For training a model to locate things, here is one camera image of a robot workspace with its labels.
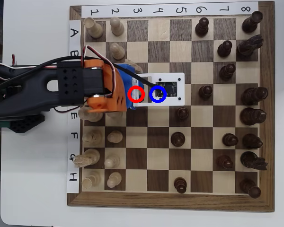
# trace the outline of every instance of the blue circle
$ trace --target blue circle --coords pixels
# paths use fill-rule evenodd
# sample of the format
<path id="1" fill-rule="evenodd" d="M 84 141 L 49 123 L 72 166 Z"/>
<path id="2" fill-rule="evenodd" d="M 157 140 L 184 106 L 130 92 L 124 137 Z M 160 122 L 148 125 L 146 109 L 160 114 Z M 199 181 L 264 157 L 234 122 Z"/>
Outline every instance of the blue circle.
<path id="1" fill-rule="evenodd" d="M 163 92 L 163 97 L 162 97 L 161 99 L 159 99 L 159 100 L 155 99 L 155 98 L 152 96 L 152 93 L 154 92 L 154 90 L 161 90 L 161 91 Z M 166 99 L 166 97 L 167 97 L 167 93 L 166 93 L 164 87 L 161 87 L 161 86 L 159 86 L 159 85 L 152 87 L 152 88 L 150 89 L 150 92 L 149 92 L 148 95 L 149 95 L 151 101 L 153 101 L 154 103 L 161 103 L 161 102 L 163 102 L 163 101 Z"/>

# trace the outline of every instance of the table surface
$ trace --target table surface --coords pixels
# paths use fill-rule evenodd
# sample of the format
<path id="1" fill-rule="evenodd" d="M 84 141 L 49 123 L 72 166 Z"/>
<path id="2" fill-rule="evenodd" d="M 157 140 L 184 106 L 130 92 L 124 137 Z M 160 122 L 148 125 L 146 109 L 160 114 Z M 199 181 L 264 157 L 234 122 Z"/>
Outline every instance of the table surface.
<path id="1" fill-rule="evenodd" d="M 107 0 L 106 4 L 174 2 Z M 11 64 L 12 53 L 19 64 L 39 64 L 67 56 L 69 6 L 90 4 L 103 4 L 103 1 L 5 0 L 3 62 Z M 226 221 L 237 227 L 247 223 L 274 227 L 284 223 L 284 19 L 281 18 L 284 0 L 276 1 L 275 10 L 275 213 L 68 207 L 67 116 L 51 111 L 45 114 L 44 123 L 23 135 L 2 130 L 2 220 L 11 225 L 59 227 L 100 227 L 110 220 L 115 226 L 123 227 L 225 226 Z"/>

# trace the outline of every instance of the red circle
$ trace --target red circle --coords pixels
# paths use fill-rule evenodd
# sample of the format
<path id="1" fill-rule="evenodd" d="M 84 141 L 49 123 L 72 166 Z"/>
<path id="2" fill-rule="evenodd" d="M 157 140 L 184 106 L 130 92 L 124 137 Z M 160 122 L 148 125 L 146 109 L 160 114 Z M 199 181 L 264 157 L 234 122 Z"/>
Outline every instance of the red circle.
<path id="1" fill-rule="evenodd" d="M 135 90 L 135 89 L 138 89 L 139 91 L 141 91 L 141 97 L 139 99 L 133 99 L 132 98 L 132 91 Z M 145 92 L 143 90 L 142 87 L 139 87 L 139 86 L 132 86 L 128 89 L 127 91 L 127 97 L 129 99 L 129 101 L 131 101 L 132 103 L 140 103 L 143 101 L 144 97 L 145 97 Z"/>

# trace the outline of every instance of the chessboard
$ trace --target chessboard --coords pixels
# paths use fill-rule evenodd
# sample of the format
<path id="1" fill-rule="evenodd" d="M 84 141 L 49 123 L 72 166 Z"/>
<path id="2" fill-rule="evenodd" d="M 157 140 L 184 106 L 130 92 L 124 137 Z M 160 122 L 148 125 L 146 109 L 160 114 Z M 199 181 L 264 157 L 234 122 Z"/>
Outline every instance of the chessboard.
<path id="1" fill-rule="evenodd" d="M 138 64 L 144 73 L 183 72 L 185 74 L 185 106 L 149 106 L 128 109 L 117 120 L 107 114 L 98 122 L 80 120 L 80 136 L 97 130 L 103 139 L 96 146 L 80 140 L 78 152 L 94 148 L 99 161 L 79 170 L 79 193 L 68 193 L 68 205 L 97 207 L 168 208 L 190 210 L 274 211 L 274 137 L 275 137 L 275 37 L 274 3 L 259 2 L 258 10 L 264 15 L 257 29 L 249 34 L 242 31 L 242 22 L 250 15 L 206 15 L 172 17 L 120 17 L 124 33 L 111 32 L 110 18 L 97 18 L 103 35 L 92 38 L 83 26 L 81 6 L 70 7 L 70 21 L 80 20 L 80 46 L 90 45 L 115 63 L 129 59 Z M 206 16 L 209 31 L 204 37 L 195 34 L 199 19 Z M 248 60 L 236 56 L 236 46 L 254 35 L 261 34 L 264 45 Z M 217 48 L 225 40 L 233 44 L 225 58 Z M 116 60 L 109 47 L 117 43 L 125 49 L 125 57 Z M 236 71 L 231 80 L 219 77 L 220 69 L 234 64 Z M 203 100 L 198 91 L 210 85 L 213 95 Z M 267 113 L 262 124 L 244 125 L 240 112 L 246 108 L 242 93 L 250 87 L 266 87 L 268 97 L 253 108 Z M 189 117 L 179 120 L 177 110 L 185 107 Z M 120 131 L 119 143 L 107 140 L 112 131 Z M 170 137 L 175 132 L 186 140 L 175 147 Z M 236 146 L 222 143 L 226 133 L 236 135 Z M 250 150 L 268 163 L 266 171 L 246 168 L 240 156 L 249 149 L 242 144 L 247 133 L 259 136 L 260 149 Z M 107 156 L 120 157 L 117 168 L 105 168 Z M 231 169 L 217 165 L 221 155 L 233 161 Z M 90 189 L 81 182 L 91 172 L 100 175 L 100 183 Z M 114 188 L 106 184 L 110 174 L 119 172 L 122 181 Z M 184 194 L 174 187 L 174 180 L 183 177 L 187 182 Z M 243 179 L 251 179 L 262 194 L 253 199 L 240 189 Z"/>

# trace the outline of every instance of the white mounting plate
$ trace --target white mounting plate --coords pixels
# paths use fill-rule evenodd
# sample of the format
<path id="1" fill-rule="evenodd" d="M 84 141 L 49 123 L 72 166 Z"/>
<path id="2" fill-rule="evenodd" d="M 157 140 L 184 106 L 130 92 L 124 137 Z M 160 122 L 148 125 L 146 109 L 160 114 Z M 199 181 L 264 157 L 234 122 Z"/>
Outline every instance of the white mounting plate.
<path id="1" fill-rule="evenodd" d="M 151 78 L 151 82 L 156 84 L 157 82 L 176 82 L 177 83 L 177 96 L 176 97 L 166 97 L 166 99 L 161 103 L 134 103 L 134 107 L 140 106 L 176 106 L 185 105 L 185 77 L 183 72 L 173 72 L 173 73 L 144 73 L 138 74 L 142 78 Z M 133 86 L 138 85 L 138 80 L 133 78 Z M 152 96 L 159 100 L 159 97 L 155 96 L 155 91 Z M 133 99 L 139 98 L 139 91 L 137 89 L 132 92 Z"/>

